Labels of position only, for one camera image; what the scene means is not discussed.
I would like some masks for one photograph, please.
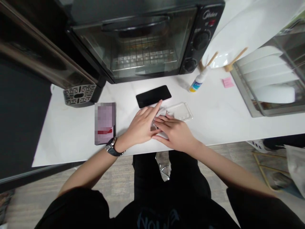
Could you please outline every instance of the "white bottle with blue label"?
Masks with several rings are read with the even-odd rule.
[[[196,92],[201,84],[206,80],[207,72],[210,70],[210,67],[207,66],[201,73],[198,75],[195,79],[195,81],[192,83],[189,91],[190,92]]]

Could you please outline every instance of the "control panel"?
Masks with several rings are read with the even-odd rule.
[[[224,8],[225,3],[199,6],[179,74],[195,70],[215,33]]]

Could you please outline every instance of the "hand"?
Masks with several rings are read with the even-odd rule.
[[[162,100],[155,107],[144,107],[137,112],[127,131],[117,139],[114,145],[116,151],[124,152],[133,145],[147,142],[152,136],[162,132],[160,129],[150,130],[161,103]]]
[[[153,136],[152,138],[169,148],[189,153],[201,144],[201,142],[194,138],[185,122],[175,119],[168,114],[166,114],[166,116],[160,115],[155,118],[154,124],[166,133],[168,139],[161,136]]]

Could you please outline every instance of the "oven door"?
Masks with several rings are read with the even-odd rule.
[[[197,8],[74,26],[114,83],[179,73]]]

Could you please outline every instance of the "watch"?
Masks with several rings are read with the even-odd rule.
[[[125,151],[123,153],[119,153],[114,149],[114,144],[117,141],[117,137],[114,137],[112,139],[109,140],[109,142],[106,144],[105,149],[107,150],[108,153],[110,153],[112,156],[121,156],[123,155],[123,153],[125,153]]]

